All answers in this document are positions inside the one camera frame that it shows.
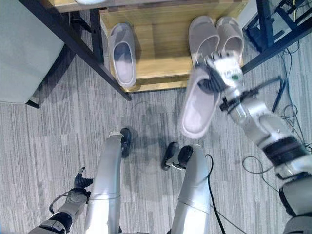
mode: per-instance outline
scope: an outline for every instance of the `robot leg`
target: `robot leg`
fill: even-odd
[[[85,234],[121,233],[120,218],[120,162],[130,143],[130,132],[111,132],[97,167],[85,219]]]
[[[185,169],[178,204],[170,234],[206,234],[209,228],[208,165],[201,146],[195,144],[178,148],[172,142],[162,162],[162,168],[171,166]]]

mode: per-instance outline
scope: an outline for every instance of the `slipper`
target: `slipper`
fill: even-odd
[[[220,101],[220,93],[207,94],[197,84],[203,79],[209,79],[205,69],[198,66],[192,71],[180,117],[181,132],[193,139],[205,135]]]
[[[220,35],[218,51],[233,51],[240,61],[244,49],[244,36],[236,19],[230,16],[221,17],[216,29]]]
[[[195,18],[189,28],[189,44],[193,65],[203,62],[206,56],[216,51],[219,35],[212,19],[208,16]],[[209,79],[204,67],[197,66],[191,73],[186,97],[180,117],[180,130],[189,138],[198,139],[206,133],[216,106],[219,93],[207,94],[198,86],[198,82]]]
[[[195,18],[189,27],[189,44],[193,65],[198,59],[203,60],[207,55],[217,50],[220,37],[213,20],[208,16]]]
[[[129,25],[126,23],[115,25],[110,36],[110,48],[119,85],[133,86],[137,79],[135,40]]]

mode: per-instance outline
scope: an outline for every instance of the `black foot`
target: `black foot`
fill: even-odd
[[[190,160],[192,153],[193,153],[193,148],[189,145],[184,146],[180,150],[180,153],[179,153],[177,159],[179,160],[179,165],[182,168],[186,168],[186,164]]]
[[[131,133],[127,128],[121,129],[120,133],[123,134],[123,138],[121,139],[121,157],[125,158],[129,156]]]
[[[171,142],[168,146],[168,148],[166,149],[166,153],[164,158],[161,161],[161,168],[165,171],[169,170],[170,166],[168,166],[166,164],[166,162],[172,158],[175,153],[179,150],[179,144],[176,142]]]

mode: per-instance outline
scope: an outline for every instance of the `floor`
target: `floor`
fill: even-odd
[[[83,33],[86,41],[90,38]],[[293,54],[290,72],[291,94],[307,142],[312,141],[312,36],[300,41]],[[246,41],[244,61],[257,52]],[[285,56],[289,69],[290,59]],[[285,72],[279,56],[245,76],[247,87]],[[24,234],[49,218],[50,202],[69,190],[77,170],[85,166],[93,177],[110,131],[129,127],[133,142],[130,156],[121,165],[122,205],[120,225],[125,233],[165,234],[172,224],[183,172],[161,170],[166,146],[198,143],[214,158],[212,191],[219,211],[248,234],[281,234],[289,219],[278,193],[259,175],[244,171],[242,160],[257,156],[270,162],[248,140],[226,113],[216,111],[207,134],[199,140],[184,137],[177,126],[186,89],[131,94],[128,102],[79,57],[73,57],[61,79],[50,77],[37,96],[41,108],[0,104],[0,225],[3,234]],[[272,106],[278,87],[272,85],[259,94]],[[286,97],[279,115],[289,103]],[[248,162],[250,170],[259,170]],[[264,175],[279,188],[283,182],[271,170]],[[72,234],[83,233],[84,215]],[[242,233],[223,217],[226,232]],[[221,233],[211,209],[210,233]]]

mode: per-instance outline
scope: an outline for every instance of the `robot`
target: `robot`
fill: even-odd
[[[200,89],[207,93],[222,93],[220,109],[227,111],[246,136],[265,153],[279,179],[291,179],[279,189],[280,199],[292,216],[283,234],[312,233],[312,156],[303,143],[294,137],[279,116],[257,99],[257,88],[247,90],[244,87],[243,74],[233,54],[213,53],[192,73],[197,69],[202,69],[209,77],[198,83]],[[85,190],[92,179],[82,178],[82,169],[65,204],[29,234],[67,234],[86,203],[85,234],[121,233],[120,160],[129,150],[130,139],[128,129],[112,132],[105,142],[92,192]],[[172,142],[161,167],[186,170],[172,228],[167,234],[209,233],[209,169],[202,147],[195,144],[180,149]]]

